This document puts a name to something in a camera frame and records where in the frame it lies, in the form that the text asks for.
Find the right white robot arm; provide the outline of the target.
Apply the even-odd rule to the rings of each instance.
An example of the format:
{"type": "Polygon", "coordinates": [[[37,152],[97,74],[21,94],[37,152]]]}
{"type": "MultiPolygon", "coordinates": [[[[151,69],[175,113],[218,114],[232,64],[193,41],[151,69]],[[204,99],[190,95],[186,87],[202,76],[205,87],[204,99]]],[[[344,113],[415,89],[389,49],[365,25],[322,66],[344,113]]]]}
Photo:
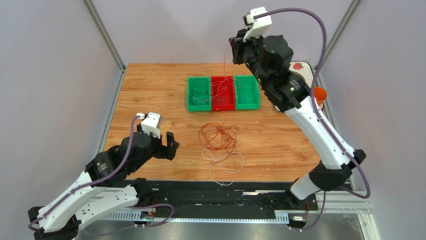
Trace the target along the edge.
{"type": "Polygon", "coordinates": [[[350,158],[361,164],[366,154],[345,143],[312,99],[305,79],[290,70],[293,50],[283,36],[248,34],[248,29],[240,29],[229,39],[232,62],[246,65],[267,99],[298,125],[320,156],[318,165],[284,193],[286,201],[295,207],[313,193],[339,188],[356,167],[350,158]]]}

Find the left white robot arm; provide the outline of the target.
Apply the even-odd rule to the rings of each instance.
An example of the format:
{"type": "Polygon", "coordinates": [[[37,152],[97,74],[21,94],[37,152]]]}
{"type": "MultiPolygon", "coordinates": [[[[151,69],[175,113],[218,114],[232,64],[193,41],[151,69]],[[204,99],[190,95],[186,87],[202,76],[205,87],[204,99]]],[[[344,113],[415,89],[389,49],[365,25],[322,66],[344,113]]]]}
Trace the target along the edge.
{"type": "Polygon", "coordinates": [[[98,200],[92,199],[126,179],[151,158],[173,160],[180,144],[171,132],[166,145],[161,137],[136,131],[121,144],[98,153],[85,170],[57,199],[46,206],[28,210],[29,229],[36,240],[73,240],[87,226],[115,211],[171,207],[155,202],[145,178],[137,178],[125,187],[98,200]]]}

